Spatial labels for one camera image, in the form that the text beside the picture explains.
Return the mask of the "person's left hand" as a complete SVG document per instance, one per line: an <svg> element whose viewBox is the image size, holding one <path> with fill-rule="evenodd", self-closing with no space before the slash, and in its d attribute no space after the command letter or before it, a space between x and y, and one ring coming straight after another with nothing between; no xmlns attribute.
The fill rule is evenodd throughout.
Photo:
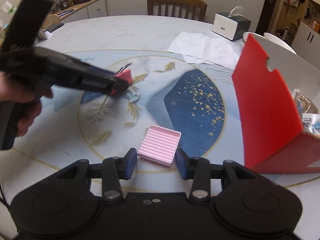
<svg viewBox="0 0 320 240"><path fill-rule="evenodd" d="M1 72L1 102L12 101L15 103L28 103L33 99L34 94L31 90L9 79L5 73ZM26 135L29 127L41 112L42 104L40 101L25 109L24 114L17 123L18 137Z"/></svg>

